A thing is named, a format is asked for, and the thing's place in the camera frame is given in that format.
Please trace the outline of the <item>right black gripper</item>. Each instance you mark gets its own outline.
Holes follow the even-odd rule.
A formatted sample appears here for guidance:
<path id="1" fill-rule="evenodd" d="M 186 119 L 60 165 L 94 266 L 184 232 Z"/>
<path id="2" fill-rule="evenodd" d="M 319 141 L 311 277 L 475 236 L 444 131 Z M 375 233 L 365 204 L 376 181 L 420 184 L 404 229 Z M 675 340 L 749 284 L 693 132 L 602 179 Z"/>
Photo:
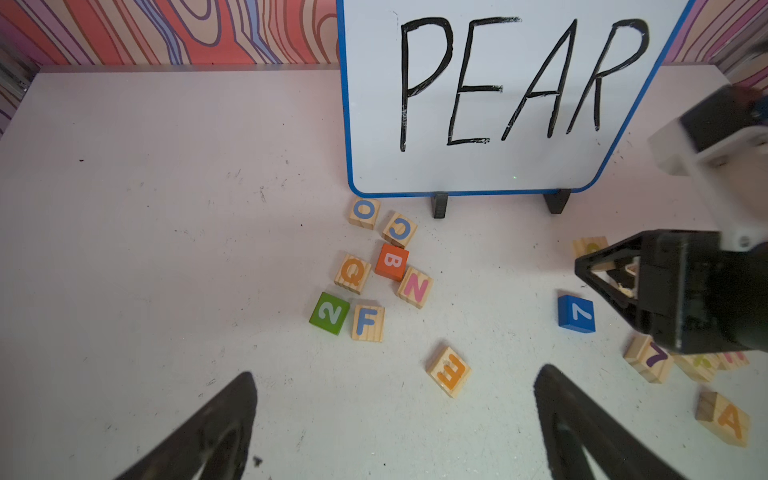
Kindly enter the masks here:
<path id="1" fill-rule="evenodd" d="M 593 273 L 639 270 L 637 297 Z M 626 322 L 679 354 L 767 350 L 767 245 L 720 248 L 716 232 L 655 230 L 574 261 L 574 273 Z"/>

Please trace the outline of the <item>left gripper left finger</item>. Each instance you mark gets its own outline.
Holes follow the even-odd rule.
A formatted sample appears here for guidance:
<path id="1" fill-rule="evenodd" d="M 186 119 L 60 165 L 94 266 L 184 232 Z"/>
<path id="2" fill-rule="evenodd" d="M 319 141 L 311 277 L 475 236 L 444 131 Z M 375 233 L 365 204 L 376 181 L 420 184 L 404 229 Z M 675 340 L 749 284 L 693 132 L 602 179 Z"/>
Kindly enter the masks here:
<path id="1" fill-rule="evenodd" d="M 121 479 L 240 479 L 248 462 L 258 394 L 240 373 Z"/>

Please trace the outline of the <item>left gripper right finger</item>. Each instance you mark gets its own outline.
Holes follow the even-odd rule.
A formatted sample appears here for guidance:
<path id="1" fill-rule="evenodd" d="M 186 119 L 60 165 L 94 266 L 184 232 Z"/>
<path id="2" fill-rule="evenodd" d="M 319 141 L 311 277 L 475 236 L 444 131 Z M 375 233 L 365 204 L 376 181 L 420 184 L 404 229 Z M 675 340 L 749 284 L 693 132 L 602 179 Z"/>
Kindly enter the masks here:
<path id="1" fill-rule="evenodd" d="M 588 456 L 609 479 L 682 477 L 555 366 L 540 369 L 534 396 L 554 479 L 592 479 Z"/>

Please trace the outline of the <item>wooden block letter E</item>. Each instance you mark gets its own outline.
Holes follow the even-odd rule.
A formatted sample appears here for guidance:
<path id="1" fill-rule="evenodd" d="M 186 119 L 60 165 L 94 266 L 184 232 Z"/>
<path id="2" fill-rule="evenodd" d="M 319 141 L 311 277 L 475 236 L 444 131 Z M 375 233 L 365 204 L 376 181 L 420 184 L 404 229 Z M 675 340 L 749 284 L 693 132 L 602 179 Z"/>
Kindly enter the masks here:
<path id="1" fill-rule="evenodd" d="M 426 371 L 451 398 L 458 397 L 472 374 L 472 368 L 450 346 L 438 349 Z"/>

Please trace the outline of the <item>wooden block letter A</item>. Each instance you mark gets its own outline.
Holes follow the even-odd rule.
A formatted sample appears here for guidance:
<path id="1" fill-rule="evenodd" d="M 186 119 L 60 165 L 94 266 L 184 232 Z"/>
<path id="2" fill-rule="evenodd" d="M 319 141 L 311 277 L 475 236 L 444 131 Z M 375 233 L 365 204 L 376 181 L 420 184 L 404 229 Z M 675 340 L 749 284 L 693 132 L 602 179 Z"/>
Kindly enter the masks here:
<path id="1" fill-rule="evenodd" d="M 751 417 L 725 396 L 714 391 L 701 392 L 695 419 L 724 443 L 748 446 Z"/>

